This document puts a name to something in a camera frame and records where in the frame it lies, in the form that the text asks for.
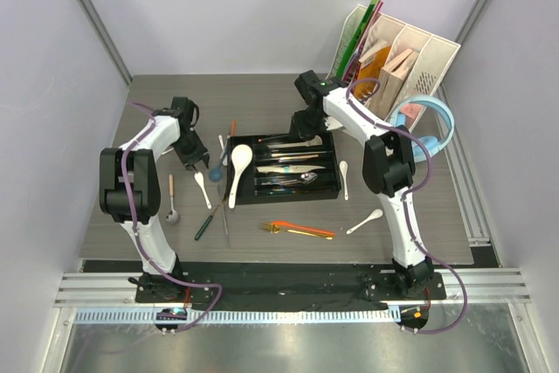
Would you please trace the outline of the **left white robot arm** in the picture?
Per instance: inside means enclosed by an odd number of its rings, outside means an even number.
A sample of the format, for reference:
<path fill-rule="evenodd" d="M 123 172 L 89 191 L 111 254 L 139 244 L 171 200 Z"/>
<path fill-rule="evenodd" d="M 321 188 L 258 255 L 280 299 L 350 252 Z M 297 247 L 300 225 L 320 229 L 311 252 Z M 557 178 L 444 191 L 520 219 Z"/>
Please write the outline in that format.
<path fill-rule="evenodd" d="M 169 107 L 152 109 L 135 103 L 147 114 L 147 125 L 118 148 L 100 152 L 100 209 L 130 236 L 141 256 L 138 286 L 155 288 L 168 302 L 180 300 L 189 286 L 176 252 L 165 238 L 158 212 L 161 189 L 157 160 L 173 148 L 186 169 L 208 165 L 210 154 L 195 131 L 200 116 L 196 103 L 175 97 Z"/>

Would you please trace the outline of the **small white ceramic spoon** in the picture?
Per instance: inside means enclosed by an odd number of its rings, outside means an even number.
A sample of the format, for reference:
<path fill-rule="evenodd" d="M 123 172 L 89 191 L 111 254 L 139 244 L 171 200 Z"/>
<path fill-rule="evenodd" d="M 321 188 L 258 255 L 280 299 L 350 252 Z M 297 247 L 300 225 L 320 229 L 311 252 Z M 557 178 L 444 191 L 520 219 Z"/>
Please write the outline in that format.
<path fill-rule="evenodd" d="M 207 191 L 205 189 L 205 182 L 204 182 L 204 174 L 200 171 L 197 171 L 194 174 L 194 179 L 195 182 L 197 183 L 198 187 L 200 188 L 200 190 L 202 191 L 203 197 L 204 197 L 204 202 L 205 205 L 208 209 L 212 208 L 212 204 L 210 202 L 209 196 L 207 194 Z"/>

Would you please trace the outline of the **beige sheathed knife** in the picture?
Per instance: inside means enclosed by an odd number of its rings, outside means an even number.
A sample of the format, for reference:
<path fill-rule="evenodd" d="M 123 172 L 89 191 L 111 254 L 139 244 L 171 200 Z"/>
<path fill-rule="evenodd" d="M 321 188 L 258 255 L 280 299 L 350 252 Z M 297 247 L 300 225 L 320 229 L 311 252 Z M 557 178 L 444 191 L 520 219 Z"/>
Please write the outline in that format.
<path fill-rule="evenodd" d="M 276 173 L 276 174 L 302 174 L 309 171 L 325 169 L 321 165 L 286 165 L 286 166 L 258 166 L 258 173 Z"/>

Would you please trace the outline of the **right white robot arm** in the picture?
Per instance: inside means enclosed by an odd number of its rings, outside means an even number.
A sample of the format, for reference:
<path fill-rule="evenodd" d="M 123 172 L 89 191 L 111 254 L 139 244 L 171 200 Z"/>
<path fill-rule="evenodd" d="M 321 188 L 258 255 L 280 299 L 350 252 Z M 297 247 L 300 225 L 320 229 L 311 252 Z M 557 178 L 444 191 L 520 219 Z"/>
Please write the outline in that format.
<path fill-rule="evenodd" d="M 309 140 L 327 130 L 331 117 L 357 139 L 363 148 L 363 181 L 380 200 L 390 228 L 395 289 L 406 299 L 424 294 L 434 269 L 412 200 L 416 166 L 409 131 L 372 114 L 337 78 L 320 79 L 307 71 L 294 85 L 307 108 L 293 114 L 289 136 Z"/>

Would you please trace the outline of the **beige wooden spoon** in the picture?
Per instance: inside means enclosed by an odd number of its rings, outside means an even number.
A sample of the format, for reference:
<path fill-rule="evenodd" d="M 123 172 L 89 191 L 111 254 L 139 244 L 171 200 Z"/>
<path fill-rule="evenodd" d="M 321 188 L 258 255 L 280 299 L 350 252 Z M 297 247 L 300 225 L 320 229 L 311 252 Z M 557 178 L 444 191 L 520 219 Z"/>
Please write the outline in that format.
<path fill-rule="evenodd" d="M 304 142 L 268 142 L 266 146 L 270 149 L 289 149 L 321 146 L 322 138 L 316 135 L 313 139 Z"/>

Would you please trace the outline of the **gold knife green handle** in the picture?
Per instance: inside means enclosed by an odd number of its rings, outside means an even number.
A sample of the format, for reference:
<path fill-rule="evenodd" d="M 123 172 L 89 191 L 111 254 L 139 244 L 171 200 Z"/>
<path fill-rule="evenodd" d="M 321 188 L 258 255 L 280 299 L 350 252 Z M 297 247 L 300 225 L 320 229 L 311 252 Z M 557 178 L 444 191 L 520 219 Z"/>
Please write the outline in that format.
<path fill-rule="evenodd" d="M 284 189 L 284 188 L 271 188 L 271 189 L 260 189 L 255 190 L 255 197 L 262 196 L 287 196 L 287 195 L 335 195 L 339 194 L 339 190 L 336 189 Z"/>

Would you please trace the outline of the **black measuring scoop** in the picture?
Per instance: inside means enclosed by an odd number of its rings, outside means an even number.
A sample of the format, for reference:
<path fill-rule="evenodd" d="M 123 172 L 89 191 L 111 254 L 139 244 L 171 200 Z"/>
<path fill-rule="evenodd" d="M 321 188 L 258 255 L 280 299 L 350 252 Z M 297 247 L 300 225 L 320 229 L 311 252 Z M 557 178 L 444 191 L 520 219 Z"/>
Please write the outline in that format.
<path fill-rule="evenodd" d="M 284 134 L 284 135 L 270 135 L 270 136 L 264 136 L 261 138 L 258 138 L 257 143 L 284 143 L 287 142 L 290 139 L 289 134 Z"/>

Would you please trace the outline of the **steel spoon wooden handle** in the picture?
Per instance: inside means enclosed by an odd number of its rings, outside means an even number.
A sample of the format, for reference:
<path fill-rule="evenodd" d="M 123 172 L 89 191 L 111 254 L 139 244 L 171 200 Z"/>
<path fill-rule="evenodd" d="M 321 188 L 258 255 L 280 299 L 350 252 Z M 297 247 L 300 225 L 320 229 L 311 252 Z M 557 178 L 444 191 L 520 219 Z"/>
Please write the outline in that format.
<path fill-rule="evenodd" d="M 166 216 L 166 222 L 169 224 L 176 224 L 180 216 L 175 207 L 175 179 L 172 174 L 169 174 L 169 205 L 170 210 Z"/>

